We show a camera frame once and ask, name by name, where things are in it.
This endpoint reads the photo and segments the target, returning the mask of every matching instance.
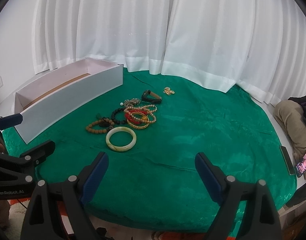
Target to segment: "beige pants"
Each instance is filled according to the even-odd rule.
[[[291,138],[296,161],[306,153],[306,125],[302,116],[302,107],[294,101],[281,101],[274,109],[274,118]]]

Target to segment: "blue gripper pad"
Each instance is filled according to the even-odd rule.
[[[21,114],[12,114],[0,119],[0,130],[5,130],[7,128],[13,127],[20,124],[23,121],[23,116]]]
[[[95,165],[94,169],[90,173],[90,176],[83,185],[82,195],[80,197],[80,202],[82,205],[85,205],[93,199],[108,167],[109,157],[105,153]]]
[[[222,187],[200,154],[195,156],[195,168],[213,202],[223,203]]]

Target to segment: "cardboard box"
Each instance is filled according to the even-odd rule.
[[[15,126],[25,143],[92,99],[123,84],[123,65],[86,58],[32,81],[15,93]]]

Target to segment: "phone screen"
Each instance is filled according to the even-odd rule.
[[[304,171],[306,171],[306,154],[301,158],[300,162],[296,164],[296,170],[298,171],[298,175],[302,176]]]

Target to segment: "black cable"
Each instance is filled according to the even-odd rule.
[[[23,205],[23,203],[21,201],[19,201],[18,199],[16,199],[25,209],[28,209],[26,206]]]

